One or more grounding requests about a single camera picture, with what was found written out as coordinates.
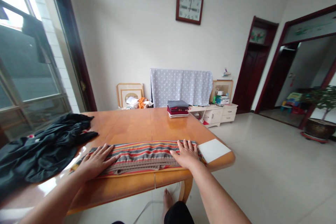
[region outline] cabinet drawer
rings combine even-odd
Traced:
[[[221,123],[225,123],[225,122],[228,122],[228,121],[234,121],[235,117],[236,117],[236,115],[222,115]]]
[[[237,108],[225,108],[223,109],[223,115],[230,115],[230,114],[236,114]]]

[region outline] wall clock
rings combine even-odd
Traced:
[[[201,24],[203,0],[176,0],[176,20]]]

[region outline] box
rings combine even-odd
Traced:
[[[228,96],[220,96],[220,95],[216,95],[216,98],[219,98],[219,99],[228,99],[229,97]]]
[[[216,98],[216,103],[219,104],[219,105],[229,104],[230,103],[230,99],[219,99],[219,98]]]

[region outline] plant stand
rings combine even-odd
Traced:
[[[313,136],[311,136],[311,135],[308,135],[308,134],[307,134],[306,132],[304,132],[304,131],[300,132],[300,134],[301,134],[302,136],[304,136],[307,140],[313,140],[313,141],[319,142],[320,144],[326,144],[326,143],[328,143],[328,140],[313,137]]]

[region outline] flower pot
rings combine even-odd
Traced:
[[[308,118],[305,126],[305,132],[312,137],[328,139],[336,131],[336,124],[316,118]]]

